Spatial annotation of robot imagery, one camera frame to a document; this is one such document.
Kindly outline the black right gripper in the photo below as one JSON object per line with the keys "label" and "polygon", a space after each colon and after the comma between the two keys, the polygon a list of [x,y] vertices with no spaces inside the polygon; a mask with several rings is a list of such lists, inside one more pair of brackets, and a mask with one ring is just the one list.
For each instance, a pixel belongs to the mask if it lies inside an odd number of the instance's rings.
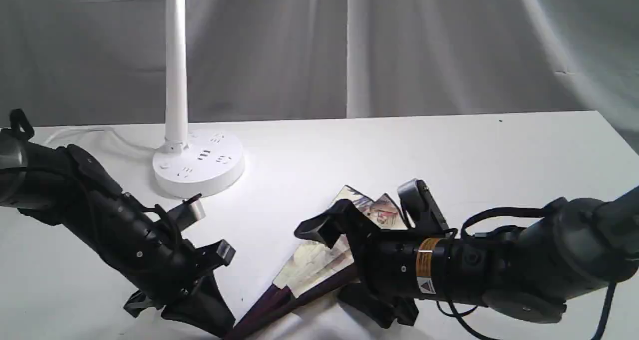
{"label": "black right gripper", "polygon": [[441,261],[450,232],[381,229],[352,201],[340,199],[323,213],[301,222],[294,236],[334,248],[345,235],[357,249],[358,282],[338,292],[340,303],[369,317],[382,329],[397,322],[414,326],[415,299],[444,301]]}

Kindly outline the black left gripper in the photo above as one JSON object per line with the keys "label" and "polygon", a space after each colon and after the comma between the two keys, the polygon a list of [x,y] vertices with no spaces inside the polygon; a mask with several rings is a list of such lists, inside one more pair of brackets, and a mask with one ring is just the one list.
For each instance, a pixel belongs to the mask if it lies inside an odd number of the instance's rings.
{"label": "black left gripper", "polygon": [[96,248],[138,290],[123,310],[139,317],[147,309],[161,318],[194,326],[220,339],[236,318],[218,288],[214,270],[231,264],[226,240],[196,247],[183,238],[161,206],[143,206],[130,194],[96,195]]}

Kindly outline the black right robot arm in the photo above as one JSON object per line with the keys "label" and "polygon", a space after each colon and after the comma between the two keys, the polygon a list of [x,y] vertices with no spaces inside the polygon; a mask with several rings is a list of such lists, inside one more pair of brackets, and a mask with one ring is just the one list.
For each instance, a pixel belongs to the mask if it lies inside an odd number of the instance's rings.
{"label": "black right robot arm", "polygon": [[638,190],[613,201],[556,199],[542,208],[498,207],[450,228],[425,182],[398,190],[407,229],[383,229],[350,200],[303,221],[297,238],[332,248],[345,235],[357,283],[338,299],[387,329],[413,326],[416,301],[445,302],[479,339],[457,304],[490,308],[535,324],[556,324],[567,301],[607,288],[596,337],[618,283],[638,272]]}

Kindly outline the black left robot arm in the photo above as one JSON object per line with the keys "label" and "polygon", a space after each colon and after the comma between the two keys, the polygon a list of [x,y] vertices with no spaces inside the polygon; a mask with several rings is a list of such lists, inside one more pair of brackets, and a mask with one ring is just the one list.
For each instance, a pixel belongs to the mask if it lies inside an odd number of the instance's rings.
{"label": "black left robot arm", "polygon": [[1,130],[1,205],[48,226],[65,226],[136,288],[124,310],[137,317],[148,308],[218,338],[235,326],[215,269],[230,265],[226,242],[195,247],[182,232],[203,217],[201,194],[171,210],[141,204],[76,145],[55,149],[32,142],[25,113],[9,113]]}

